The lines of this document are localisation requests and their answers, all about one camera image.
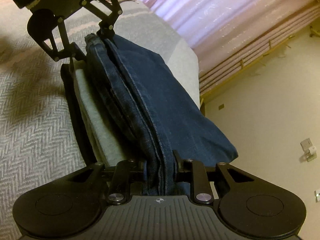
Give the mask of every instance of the blue denim jeans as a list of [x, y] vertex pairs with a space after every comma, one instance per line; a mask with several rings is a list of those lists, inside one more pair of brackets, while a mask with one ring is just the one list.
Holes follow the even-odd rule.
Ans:
[[106, 110], [146, 159], [147, 195], [175, 195], [175, 159], [205, 166], [238, 155], [225, 135], [199, 111], [160, 55], [118, 35], [114, 43], [86, 38], [87, 65]]

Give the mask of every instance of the metal rivet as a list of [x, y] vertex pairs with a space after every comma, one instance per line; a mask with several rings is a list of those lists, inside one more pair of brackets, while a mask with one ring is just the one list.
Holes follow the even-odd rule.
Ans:
[[123, 198], [123, 195], [120, 193], [113, 193], [108, 196], [108, 199], [111, 201], [121, 201]]
[[200, 193], [198, 195], [196, 195], [196, 199], [199, 201], [209, 201], [211, 199], [211, 195], [207, 194], [207, 193]]

